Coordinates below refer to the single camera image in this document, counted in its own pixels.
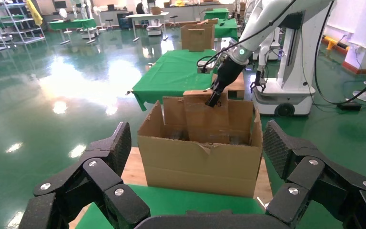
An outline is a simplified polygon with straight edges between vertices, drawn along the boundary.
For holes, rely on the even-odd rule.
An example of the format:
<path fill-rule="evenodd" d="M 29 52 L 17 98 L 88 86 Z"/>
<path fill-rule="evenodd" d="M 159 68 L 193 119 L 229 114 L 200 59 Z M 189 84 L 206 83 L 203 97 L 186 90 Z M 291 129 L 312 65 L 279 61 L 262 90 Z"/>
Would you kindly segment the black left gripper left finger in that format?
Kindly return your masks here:
<path fill-rule="evenodd" d="M 19 227 L 67 229 L 94 203 L 113 228 L 135 228 L 150 208 L 122 179 L 131 148 L 130 125 L 120 122 L 110 137 L 90 143 L 76 163 L 35 187 Z"/>

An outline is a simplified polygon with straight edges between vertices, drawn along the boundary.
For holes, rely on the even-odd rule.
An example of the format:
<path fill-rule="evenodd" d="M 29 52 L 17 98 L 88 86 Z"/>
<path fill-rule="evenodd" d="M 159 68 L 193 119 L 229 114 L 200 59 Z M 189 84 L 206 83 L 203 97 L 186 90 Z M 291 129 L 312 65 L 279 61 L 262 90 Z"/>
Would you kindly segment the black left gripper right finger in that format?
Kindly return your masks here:
<path fill-rule="evenodd" d="M 284 184 L 267 215 L 294 229 L 315 201 L 345 229 L 366 229 L 366 176 L 328 159 L 312 142 L 287 135 L 269 121 L 263 150 Z"/>

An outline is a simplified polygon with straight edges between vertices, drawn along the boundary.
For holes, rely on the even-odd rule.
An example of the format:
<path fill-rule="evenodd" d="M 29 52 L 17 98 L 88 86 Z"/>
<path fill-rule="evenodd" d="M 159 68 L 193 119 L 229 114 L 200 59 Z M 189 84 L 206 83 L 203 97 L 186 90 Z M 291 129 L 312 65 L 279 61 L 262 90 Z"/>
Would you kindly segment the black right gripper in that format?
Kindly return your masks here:
<path fill-rule="evenodd" d="M 215 107 L 222 95 L 222 91 L 237 79 L 245 66 L 246 63 L 237 63 L 228 56 L 217 70 L 217 78 L 213 83 L 214 89 L 205 104 L 209 107 Z"/>

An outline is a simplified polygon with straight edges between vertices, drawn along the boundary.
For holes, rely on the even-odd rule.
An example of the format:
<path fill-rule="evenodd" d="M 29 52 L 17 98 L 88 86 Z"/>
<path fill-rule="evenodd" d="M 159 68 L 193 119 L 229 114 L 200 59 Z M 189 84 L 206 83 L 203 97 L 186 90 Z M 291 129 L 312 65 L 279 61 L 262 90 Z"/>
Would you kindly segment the black idle robot gripper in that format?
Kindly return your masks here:
<path fill-rule="evenodd" d="M 250 85 L 251 93 L 253 93 L 257 87 L 261 87 L 261 92 L 263 93 L 266 88 L 266 80 L 264 78 L 264 70 L 257 70 L 254 82 Z"/>

